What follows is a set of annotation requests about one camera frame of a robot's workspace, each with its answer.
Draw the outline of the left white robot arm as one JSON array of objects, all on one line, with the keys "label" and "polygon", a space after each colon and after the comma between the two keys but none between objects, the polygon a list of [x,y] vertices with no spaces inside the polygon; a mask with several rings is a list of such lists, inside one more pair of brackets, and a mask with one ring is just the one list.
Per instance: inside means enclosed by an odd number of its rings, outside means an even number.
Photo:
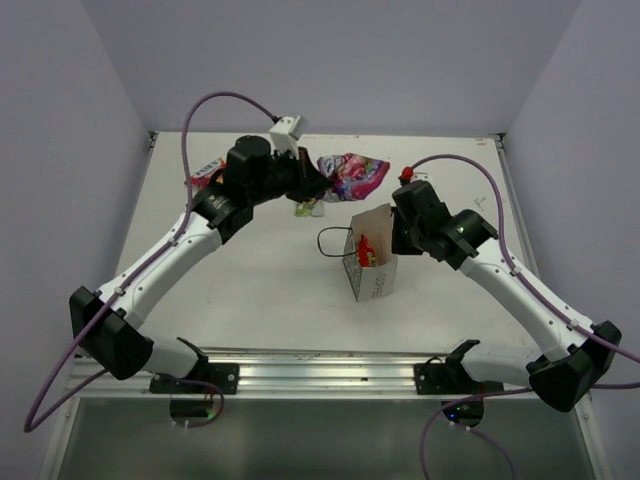
[{"label": "left white robot arm", "polygon": [[331,187],[305,148],[277,151],[259,136],[239,138],[160,241],[120,277],[71,295],[78,346],[118,380],[146,371],[172,376],[185,392],[201,390],[208,379],[204,353],[184,339],[145,336],[141,325],[189,270],[252,221],[256,206],[280,197],[312,200]]}]

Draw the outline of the purple Fox's candy bag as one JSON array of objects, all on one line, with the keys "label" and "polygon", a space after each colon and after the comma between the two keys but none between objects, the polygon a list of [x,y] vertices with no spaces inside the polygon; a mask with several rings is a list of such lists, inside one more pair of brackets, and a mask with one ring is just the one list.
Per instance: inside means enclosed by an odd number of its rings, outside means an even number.
[{"label": "purple Fox's candy bag", "polygon": [[324,194],[329,203],[365,200],[384,181],[390,170],[388,161],[355,153],[322,156],[318,170],[332,182]]}]

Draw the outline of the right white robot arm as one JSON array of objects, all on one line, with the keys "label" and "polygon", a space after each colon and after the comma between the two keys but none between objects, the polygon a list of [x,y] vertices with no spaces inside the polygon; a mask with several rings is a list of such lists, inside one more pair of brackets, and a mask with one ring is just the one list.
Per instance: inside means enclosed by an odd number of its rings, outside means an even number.
[{"label": "right white robot arm", "polygon": [[401,183],[392,195],[392,250],[428,254],[490,294],[531,336],[532,349],[511,350],[467,340],[442,364],[418,372],[438,393],[477,391],[497,382],[529,387],[548,406],[569,412],[609,370],[621,331],[569,307],[509,251],[496,229],[473,210],[456,215],[424,180]]}]

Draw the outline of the white coffee paper bag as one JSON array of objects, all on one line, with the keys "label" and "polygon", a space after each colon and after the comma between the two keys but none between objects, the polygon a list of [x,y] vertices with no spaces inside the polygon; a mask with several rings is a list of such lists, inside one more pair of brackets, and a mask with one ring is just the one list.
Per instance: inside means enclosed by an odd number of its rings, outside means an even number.
[{"label": "white coffee paper bag", "polygon": [[[349,226],[321,229],[316,236],[319,252],[327,258],[339,258],[357,302],[382,298],[393,293],[398,257],[392,253],[393,213],[390,204],[356,214]],[[321,238],[326,232],[347,233],[343,252],[325,251]]]}]

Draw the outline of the red snack packet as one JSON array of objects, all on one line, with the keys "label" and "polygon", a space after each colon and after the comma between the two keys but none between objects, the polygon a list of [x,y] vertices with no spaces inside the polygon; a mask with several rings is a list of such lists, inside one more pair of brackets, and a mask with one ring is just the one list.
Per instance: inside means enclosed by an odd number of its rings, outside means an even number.
[{"label": "red snack packet", "polygon": [[378,254],[369,238],[361,234],[356,245],[356,256],[362,268],[377,268],[381,265],[382,257]]}]

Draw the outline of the orange Fox's candy bag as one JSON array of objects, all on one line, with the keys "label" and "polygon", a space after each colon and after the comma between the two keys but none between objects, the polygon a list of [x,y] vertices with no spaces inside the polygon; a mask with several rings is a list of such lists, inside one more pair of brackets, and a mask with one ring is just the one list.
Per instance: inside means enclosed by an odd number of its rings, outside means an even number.
[{"label": "orange Fox's candy bag", "polygon": [[190,176],[190,184],[197,190],[204,189],[210,182],[211,177],[225,166],[226,162],[223,158],[217,158],[199,168]]}]

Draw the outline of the green snack packet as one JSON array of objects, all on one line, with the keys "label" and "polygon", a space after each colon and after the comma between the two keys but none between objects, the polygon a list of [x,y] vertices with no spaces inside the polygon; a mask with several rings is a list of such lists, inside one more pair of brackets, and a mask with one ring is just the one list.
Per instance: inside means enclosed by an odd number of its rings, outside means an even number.
[{"label": "green snack packet", "polygon": [[323,217],[325,213],[324,201],[320,199],[314,199],[306,202],[299,202],[295,204],[294,216],[298,218]]}]

